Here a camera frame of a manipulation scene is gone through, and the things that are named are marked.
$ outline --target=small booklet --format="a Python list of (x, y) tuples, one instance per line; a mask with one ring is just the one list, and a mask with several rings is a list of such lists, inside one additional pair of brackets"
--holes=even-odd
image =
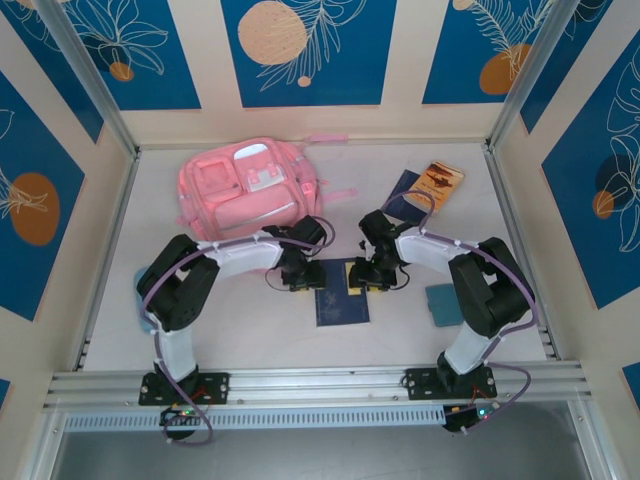
[[(398, 183), (396, 183), (396, 186), (393, 187), (393, 190), (387, 198), (387, 201), (394, 195), (409, 190), (411, 188), (411, 185), (416, 183), (416, 180), (418, 180), (418, 178), (420, 178), (420, 175), (412, 172), (411, 170), (405, 170), (404, 172), (402, 172)], [(404, 197), (396, 198), (389, 204), (387, 208), (383, 210), (383, 213), (385, 215), (389, 215), (390, 217), (396, 218), (401, 222), (411, 222), (416, 225), (420, 223), (420, 220), (424, 218), (424, 212), (419, 208), (414, 207), (413, 205), (409, 205)]]
[[(429, 168), (420, 175), (420, 178), (416, 180), (410, 190), (421, 190), (431, 194), (436, 201), (434, 210), (434, 213), (436, 213), (442, 208), (442, 205), (444, 205), (463, 178), (464, 174), (460, 170), (444, 163), (435, 162), (429, 165)], [(420, 210), (428, 212), (431, 209), (431, 202), (424, 195), (412, 193), (404, 198), (407, 203)]]

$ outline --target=blue decorative panel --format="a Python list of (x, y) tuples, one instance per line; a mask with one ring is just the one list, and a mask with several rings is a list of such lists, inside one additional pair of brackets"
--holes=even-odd
[(631, 395), (636, 402), (638, 410), (640, 410), (640, 362), (623, 367), (622, 372), (624, 373), (624, 378), (627, 380), (629, 390), (631, 390)]
[(551, 0), (450, 0), (422, 103), (502, 102)]
[(167, 0), (61, 5), (120, 109), (200, 108)]
[(379, 105), (395, 0), (222, 0), (244, 107)]
[(0, 307), (35, 318), (83, 180), (0, 74)]
[(542, 164), (598, 308), (640, 286), (640, 33)]
[(11, 383), (8, 380), (3, 380), (0, 378), (0, 413), (2, 413), (2, 406), (4, 405), (4, 401), (9, 396), (9, 388), (11, 388)]
[(527, 97), (520, 115), (531, 132), (571, 70), (612, 0), (581, 0)]
[(0, 10), (93, 142), (104, 120), (29, 1), (0, 0)]

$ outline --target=book cover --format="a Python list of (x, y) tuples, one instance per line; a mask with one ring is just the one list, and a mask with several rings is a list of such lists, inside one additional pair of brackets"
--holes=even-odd
[[(387, 200), (398, 193), (409, 190), (411, 185), (413, 185), (418, 178), (420, 178), (420, 175), (412, 172), (411, 170), (405, 170), (402, 172), (402, 175), (398, 179), (398, 183), (393, 187), (393, 191), (389, 197), (387, 197)], [(420, 223), (420, 220), (424, 217), (424, 211), (408, 204), (404, 197), (396, 198), (383, 210), (383, 213), (396, 218), (401, 222), (412, 222), (416, 225)]]
[[(435, 210), (438, 212), (445, 204), (451, 193), (464, 178), (464, 174), (457, 168), (450, 167), (441, 162), (429, 165), (429, 168), (420, 175), (420, 178), (411, 186), (411, 190), (421, 190), (431, 194), (436, 201)], [(431, 208), (431, 202), (424, 195), (413, 193), (406, 195), (407, 203), (425, 212)]]
[(361, 288), (349, 288), (349, 270), (354, 260), (320, 260), (327, 274), (327, 287), (315, 291), (318, 327), (369, 323), (366, 292)]

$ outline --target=metal rail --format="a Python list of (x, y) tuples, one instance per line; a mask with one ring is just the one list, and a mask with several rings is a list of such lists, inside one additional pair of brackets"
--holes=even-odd
[[(558, 401), (590, 398), (579, 362), (520, 362), (533, 382), (522, 401)], [(329, 406), (448, 405), (467, 400), (410, 402), (400, 381), (407, 367), (232, 370), (228, 403), (216, 409), (310, 408)], [(146, 372), (57, 373), (45, 399), (45, 411), (155, 409), (138, 406)], [(520, 390), (522, 376), (496, 369), (498, 401)]]

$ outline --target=blue cloth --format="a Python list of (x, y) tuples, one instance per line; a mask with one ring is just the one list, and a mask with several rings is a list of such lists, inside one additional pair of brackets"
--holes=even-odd
[(452, 283), (425, 288), (427, 304), (436, 327), (451, 327), (464, 322), (456, 289)]

